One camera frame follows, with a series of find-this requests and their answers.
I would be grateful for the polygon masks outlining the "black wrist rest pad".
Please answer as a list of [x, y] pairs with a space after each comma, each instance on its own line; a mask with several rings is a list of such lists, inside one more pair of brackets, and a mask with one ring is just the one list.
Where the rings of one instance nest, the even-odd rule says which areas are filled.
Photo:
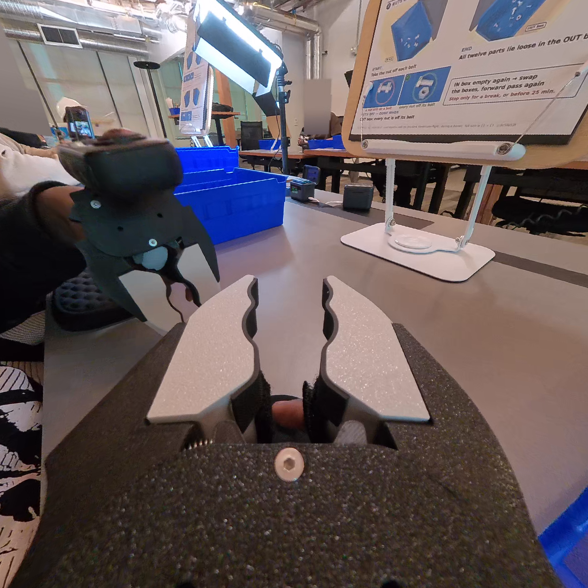
[[134, 317], [105, 296], [88, 271], [54, 290], [51, 314], [57, 325], [67, 332], [103, 329]]

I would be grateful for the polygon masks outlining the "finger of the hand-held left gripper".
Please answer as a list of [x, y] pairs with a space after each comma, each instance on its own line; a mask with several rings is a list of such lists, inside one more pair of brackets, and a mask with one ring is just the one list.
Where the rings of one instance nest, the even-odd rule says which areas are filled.
[[169, 252], [159, 246], [130, 260], [134, 269], [127, 273], [127, 291], [149, 324], [178, 324], [181, 313], [171, 304], [168, 286], [158, 271], [165, 268]]
[[171, 306], [182, 319], [189, 319], [202, 302], [197, 285], [200, 253], [199, 245], [184, 249], [177, 263], [179, 277], [172, 278]]

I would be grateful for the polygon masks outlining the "dark grey box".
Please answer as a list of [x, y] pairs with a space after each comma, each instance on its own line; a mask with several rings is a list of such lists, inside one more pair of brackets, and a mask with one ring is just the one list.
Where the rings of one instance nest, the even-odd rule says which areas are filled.
[[373, 195], [373, 185], [347, 184], [343, 189], [342, 209], [351, 212], [369, 212]]

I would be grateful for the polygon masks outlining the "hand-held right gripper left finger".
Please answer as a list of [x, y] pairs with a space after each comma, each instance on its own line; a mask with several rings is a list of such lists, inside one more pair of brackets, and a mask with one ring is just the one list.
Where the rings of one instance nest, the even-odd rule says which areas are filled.
[[151, 407], [151, 424], [248, 426], [261, 406], [253, 386], [260, 373], [254, 342], [258, 280], [246, 275], [190, 317]]

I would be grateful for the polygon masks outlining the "person's left hand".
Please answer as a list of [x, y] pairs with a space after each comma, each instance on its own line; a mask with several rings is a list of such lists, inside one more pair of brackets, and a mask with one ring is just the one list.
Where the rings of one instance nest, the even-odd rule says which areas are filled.
[[72, 220], [72, 195], [83, 187], [58, 186], [41, 191], [35, 201], [36, 213], [43, 229], [53, 239], [67, 245], [76, 245], [85, 239], [82, 225]]

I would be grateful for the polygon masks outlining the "person's right hand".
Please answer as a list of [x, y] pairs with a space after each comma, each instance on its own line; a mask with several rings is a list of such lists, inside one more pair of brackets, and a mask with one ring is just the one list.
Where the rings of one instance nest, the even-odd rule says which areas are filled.
[[305, 431], [305, 414], [302, 399], [276, 401], [272, 405], [275, 423], [290, 430]]

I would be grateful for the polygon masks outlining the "sign board on white stand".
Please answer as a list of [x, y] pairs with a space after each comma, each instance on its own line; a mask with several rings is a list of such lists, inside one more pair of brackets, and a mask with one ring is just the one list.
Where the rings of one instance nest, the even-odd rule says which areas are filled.
[[[493, 168], [587, 157], [587, 1], [371, 1], [357, 48], [343, 143], [385, 160], [385, 221], [341, 238], [445, 282], [495, 257], [470, 244]], [[472, 212], [450, 238], [397, 224], [398, 160], [481, 166]]]

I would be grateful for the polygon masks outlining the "black floor lamp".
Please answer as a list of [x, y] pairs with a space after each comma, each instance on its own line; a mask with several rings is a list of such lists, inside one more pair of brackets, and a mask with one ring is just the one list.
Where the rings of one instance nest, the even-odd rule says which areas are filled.
[[135, 61], [137, 61], [137, 59], [131, 59], [131, 67], [133, 70], [134, 79], [139, 94], [139, 99], [144, 110], [146, 125], [148, 127], [149, 134], [150, 136], [155, 138], [165, 138], [165, 134], [163, 133], [165, 128], [162, 128], [161, 125], [157, 108], [157, 102], [155, 100], [156, 95], [154, 95], [153, 93], [153, 88], [149, 77], [149, 71], [136, 67]]

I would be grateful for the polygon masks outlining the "standing banner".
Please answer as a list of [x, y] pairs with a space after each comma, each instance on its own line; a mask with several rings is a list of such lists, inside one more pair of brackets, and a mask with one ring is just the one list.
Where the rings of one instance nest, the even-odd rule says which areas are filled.
[[214, 74], [210, 64], [196, 53], [198, 40], [195, 33], [187, 36], [179, 131], [182, 135], [204, 137], [209, 134], [212, 119]]

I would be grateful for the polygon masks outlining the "black and white printed trousers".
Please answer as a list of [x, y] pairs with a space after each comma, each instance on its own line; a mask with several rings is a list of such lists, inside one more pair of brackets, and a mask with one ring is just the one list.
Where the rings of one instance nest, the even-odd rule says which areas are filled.
[[1, 587], [9, 587], [40, 522], [42, 386], [1, 366]]

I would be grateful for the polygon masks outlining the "small black and blue device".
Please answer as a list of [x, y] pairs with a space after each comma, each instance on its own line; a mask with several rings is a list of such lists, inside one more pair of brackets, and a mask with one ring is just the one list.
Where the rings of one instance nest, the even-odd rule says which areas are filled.
[[302, 203], [316, 202], [315, 189], [318, 186], [319, 180], [319, 167], [305, 165], [302, 176], [290, 180], [290, 197]]

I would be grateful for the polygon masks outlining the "wooden office desk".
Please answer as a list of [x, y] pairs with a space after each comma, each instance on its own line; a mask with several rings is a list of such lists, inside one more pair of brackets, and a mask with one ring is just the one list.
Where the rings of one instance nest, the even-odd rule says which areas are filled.
[[[261, 166], [264, 171], [270, 172], [272, 168], [282, 170], [282, 152], [280, 150], [254, 149], [238, 151], [239, 158], [249, 165]], [[310, 149], [300, 153], [288, 152], [288, 171], [291, 175], [299, 175], [303, 167], [314, 166], [324, 169], [342, 170], [345, 159], [353, 156], [344, 150], [337, 149]]]

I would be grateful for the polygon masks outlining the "studio light panel on stand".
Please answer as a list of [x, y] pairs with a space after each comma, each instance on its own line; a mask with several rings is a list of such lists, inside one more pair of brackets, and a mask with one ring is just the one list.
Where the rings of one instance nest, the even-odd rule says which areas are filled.
[[196, 1], [195, 52], [218, 72], [250, 93], [258, 105], [270, 100], [278, 108], [282, 172], [290, 173], [290, 138], [286, 121], [291, 84], [281, 49], [261, 35], [225, 1]]

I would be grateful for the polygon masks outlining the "blue divided plastic bin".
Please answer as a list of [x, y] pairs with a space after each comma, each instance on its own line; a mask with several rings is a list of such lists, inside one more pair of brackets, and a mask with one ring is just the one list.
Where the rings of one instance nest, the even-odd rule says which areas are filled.
[[174, 191], [214, 245], [283, 225], [288, 176], [234, 168], [186, 173]]

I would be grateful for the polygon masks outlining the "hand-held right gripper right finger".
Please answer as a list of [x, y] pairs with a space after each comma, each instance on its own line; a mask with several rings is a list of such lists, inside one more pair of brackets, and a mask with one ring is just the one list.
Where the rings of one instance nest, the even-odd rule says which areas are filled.
[[323, 280], [325, 312], [319, 369], [319, 414], [329, 433], [349, 421], [368, 438], [387, 423], [429, 423], [431, 416], [389, 317], [331, 275]]

